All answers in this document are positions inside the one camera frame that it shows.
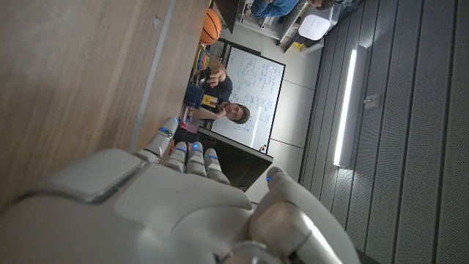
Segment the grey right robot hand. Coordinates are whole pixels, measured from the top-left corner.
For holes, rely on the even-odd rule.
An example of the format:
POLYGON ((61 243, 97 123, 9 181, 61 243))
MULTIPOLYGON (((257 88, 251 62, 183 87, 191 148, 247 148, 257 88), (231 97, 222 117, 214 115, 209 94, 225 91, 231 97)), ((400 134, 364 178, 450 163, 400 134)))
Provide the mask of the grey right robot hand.
POLYGON ((278 167, 258 205, 214 149, 179 143, 169 118, 135 153, 101 150, 1 211, 3 263, 358 263, 344 228, 278 167))

